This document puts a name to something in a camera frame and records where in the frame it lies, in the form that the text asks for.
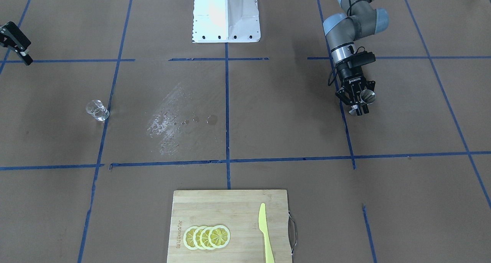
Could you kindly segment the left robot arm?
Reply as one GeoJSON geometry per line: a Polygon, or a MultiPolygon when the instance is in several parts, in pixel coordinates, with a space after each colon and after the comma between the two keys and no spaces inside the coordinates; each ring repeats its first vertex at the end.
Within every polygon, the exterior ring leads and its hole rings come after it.
{"type": "Polygon", "coordinates": [[[355,41],[383,32],[389,16],[385,8],[372,8],[374,0],[337,0],[342,13],[328,17],[324,33],[333,58],[333,71],[328,85],[340,81],[338,99],[350,107],[351,115],[369,113],[368,106],[376,99],[375,81],[367,80],[362,67],[376,61],[373,52],[356,48],[355,41]]]}

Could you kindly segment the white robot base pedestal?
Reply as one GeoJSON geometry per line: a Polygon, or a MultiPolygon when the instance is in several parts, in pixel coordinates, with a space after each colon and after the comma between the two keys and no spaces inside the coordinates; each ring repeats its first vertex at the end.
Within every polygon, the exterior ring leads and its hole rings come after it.
{"type": "Polygon", "coordinates": [[[193,43],[256,43],[258,0],[193,0],[193,43]]]}

